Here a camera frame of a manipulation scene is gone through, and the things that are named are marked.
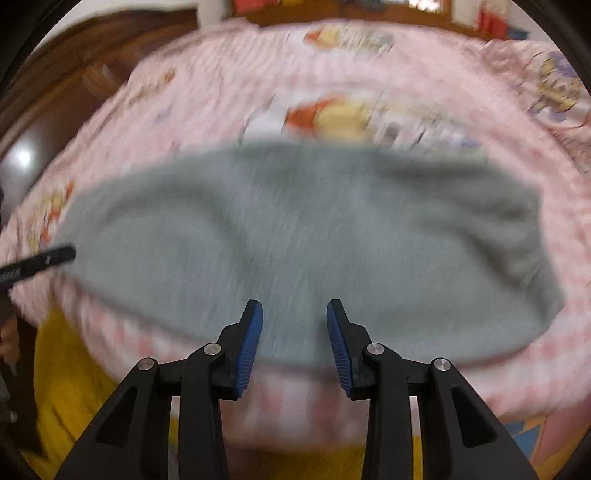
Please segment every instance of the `pink bedsheet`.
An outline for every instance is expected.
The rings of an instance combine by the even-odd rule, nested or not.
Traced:
[[[591,393],[591,190],[548,125],[524,107],[495,48],[505,46],[364,22],[260,30],[231,21],[189,34],[144,60],[54,160],[0,237],[0,261],[46,247],[76,195],[172,151],[294,136],[481,151],[540,191],[567,304],[527,348],[462,372],[505,419],[576,404]],[[545,92],[538,117],[560,104]],[[21,283],[12,298],[33,323],[57,302],[116,379],[142,357],[173,361],[214,340],[180,338],[115,312],[57,273]],[[223,406],[224,431],[272,447],[362,442],[366,408],[345,397],[335,375],[256,364],[244,399]]]

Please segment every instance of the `yellow fabric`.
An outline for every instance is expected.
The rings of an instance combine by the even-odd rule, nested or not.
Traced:
[[[115,389],[92,360],[78,334],[59,309],[53,309],[37,332],[34,391],[37,427],[44,454],[23,455],[42,480],[54,478],[76,439]],[[171,422],[170,438],[176,441],[178,423]],[[582,435],[536,467],[541,480],[551,480],[573,453]],[[413,438],[414,480],[421,480],[420,438]],[[334,453],[259,453],[259,469],[252,480],[358,480],[363,449]]]

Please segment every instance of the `gray cloth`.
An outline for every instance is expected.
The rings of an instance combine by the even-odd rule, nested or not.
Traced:
[[[334,368],[326,304],[403,357],[515,351],[562,308],[535,193],[473,157],[256,144],[186,154],[78,197],[56,244],[79,283],[214,339],[262,302],[257,358]]]

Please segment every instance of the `pink checkered fabric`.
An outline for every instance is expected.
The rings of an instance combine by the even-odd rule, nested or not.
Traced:
[[[323,36],[331,28],[337,34]],[[335,38],[341,43],[331,43]],[[0,237],[0,260],[31,254],[40,225],[52,231],[78,194],[162,163],[171,152],[246,138],[252,119],[266,121],[274,102],[361,96],[405,112],[439,112],[435,117],[453,119],[442,125],[461,125],[492,161],[538,189],[545,241],[567,299],[530,346],[462,372],[505,419],[576,404],[591,393],[591,189],[547,125],[524,109],[502,68],[492,67],[486,48],[444,31],[364,22],[261,30],[233,21],[189,34],[144,60],[53,161]],[[276,134],[281,128],[269,129]],[[58,211],[48,199],[66,185],[72,196]],[[33,323],[57,303],[118,380],[145,356],[173,361],[214,340],[178,336],[114,311],[55,272],[19,284],[12,298]],[[332,447],[364,441],[367,405],[347,400],[335,375],[257,363],[244,399],[224,403],[222,413],[226,437],[238,442]]]

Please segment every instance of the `blue rubber tip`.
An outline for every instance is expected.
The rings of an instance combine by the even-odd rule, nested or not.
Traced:
[[[248,386],[251,378],[252,366],[255,362],[256,347],[262,330],[262,305],[258,302],[248,323],[244,341],[236,360],[236,380],[234,381],[234,393],[240,398]]]
[[[335,311],[329,303],[326,307],[326,326],[329,331],[330,345],[332,346],[333,356],[335,358],[336,371],[339,376],[340,386],[347,396],[351,396],[352,374],[351,361],[343,332],[340,329],[339,321],[336,319]]]

